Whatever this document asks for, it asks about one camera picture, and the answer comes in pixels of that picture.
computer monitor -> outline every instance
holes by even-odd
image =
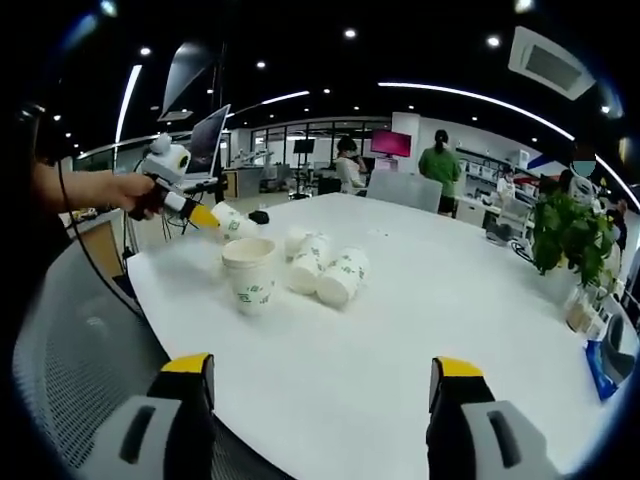
[[[411,155],[411,135],[389,132],[388,130],[374,130],[371,135],[371,151],[409,157]]]
[[[198,122],[191,133],[191,161],[185,172],[185,179],[211,178],[215,165],[222,130],[231,105],[225,105],[207,118]]]

human hand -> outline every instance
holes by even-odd
[[[154,186],[152,179],[139,173],[112,175],[105,194],[111,206],[130,212],[135,208],[138,198],[149,193]],[[145,210],[145,215],[151,218],[153,212]]]

desk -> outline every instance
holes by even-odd
[[[83,220],[78,223],[78,233],[91,254],[91,258],[110,277],[122,275],[122,263],[116,246],[112,222],[122,221],[122,211],[118,208],[98,215],[92,220]],[[72,226],[67,227],[70,238],[75,238],[76,233]]]
[[[240,316],[203,231],[129,260],[169,356],[215,355],[216,414],[254,450],[299,479],[424,480],[431,359],[446,355],[484,371],[558,468],[581,459],[604,408],[582,338],[537,293],[532,265],[480,228],[373,199],[268,212],[263,234],[280,248],[298,225],[366,250],[371,274],[344,312],[282,288],[269,314]]]
[[[227,174],[228,188],[226,198],[249,198],[260,194],[260,179],[263,167],[233,168],[224,170]]]
[[[477,207],[477,208],[482,208],[485,212],[488,212],[495,216],[500,216],[500,212],[502,212],[502,209],[500,207],[496,207],[495,205],[485,205],[481,200],[476,200],[475,198],[456,195],[456,200],[458,202],[464,202],[468,205],[473,205],[474,207]],[[534,226],[535,226],[535,223],[533,223],[531,220],[527,221],[528,229],[533,229]]]

paper cup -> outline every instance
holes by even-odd
[[[292,259],[298,254],[302,242],[307,238],[307,235],[310,234],[311,232],[300,227],[292,227],[289,229],[287,237],[284,239],[284,254],[287,259]]]
[[[217,203],[211,213],[220,222],[218,236],[223,243],[260,235],[260,227],[224,202]]]
[[[364,252],[356,247],[344,248],[318,280],[318,297],[322,303],[340,308],[355,296],[368,272],[369,260]]]
[[[276,285],[276,244],[265,238],[243,238],[222,249],[231,290],[238,310],[259,315],[271,303]]]
[[[329,263],[330,241],[325,235],[307,235],[293,258],[289,271],[289,288],[303,295],[316,291],[318,278]]]

small white cup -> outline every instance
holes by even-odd
[[[293,258],[289,288],[303,295],[316,291],[318,278],[329,263],[330,240],[322,234],[307,235]]]
[[[300,227],[291,227],[284,239],[284,254],[287,259],[295,257],[300,251],[302,242],[311,232]]]
[[[340,308],[356,294],[369,272],[369,260],[357,247],[347,247],[340,251],[317,284],[318,297],[322,303]]]
[[[224,202],[217,203],[211,213],[220,222],[218,237],[222,243],[240,238],[254,238],[260,235],[260,227]]]
[[[222,249],[231,290],[240,312],[259,315],[271,303],[276,285],[276,244],[265,238],[242,238]]]

